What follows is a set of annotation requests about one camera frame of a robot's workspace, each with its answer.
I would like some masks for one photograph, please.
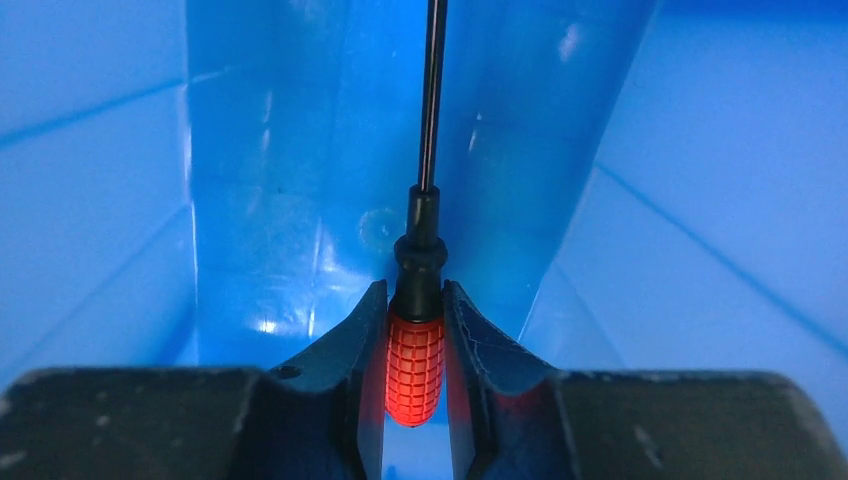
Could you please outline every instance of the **screwdriver shaft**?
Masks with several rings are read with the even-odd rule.
[[[424,101],[421,112],[421,150],[418,158],[418,188],[424,193],[430,191],[436,173],[436,137],[439,131],[439,103],[442,93],[447,12],[447,0],[429,0],[424,60]]]

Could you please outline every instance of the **clamp jaw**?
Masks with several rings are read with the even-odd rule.
[[[442,290],[455,478],[848,478],[809,398],[764,373],[567,372]],[[268,372],[52,369],[0,397],[0,476],[380,478],[386,282]]]

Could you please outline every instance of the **small hole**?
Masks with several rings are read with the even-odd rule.
[[[303,372],[300,370],[300,367],[293,365],[284,365],[277,369],[277,376],[283,380],[299,377],[301,373]]]

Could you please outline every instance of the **textured grip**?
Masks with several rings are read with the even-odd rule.
[[[442,391],[444,320],[412,323],[389,311],[386,411],[417,427],[433,416]]]

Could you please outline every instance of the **blue plastic container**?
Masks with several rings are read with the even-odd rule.
[[[842,2],[449,12],[445,275],[561,368],[782,372],[848,445]],[[393,279],[425,14],[0,0],[0,385],[270,367]],[[386,476],[448,477],[447,438],[387,423]]]

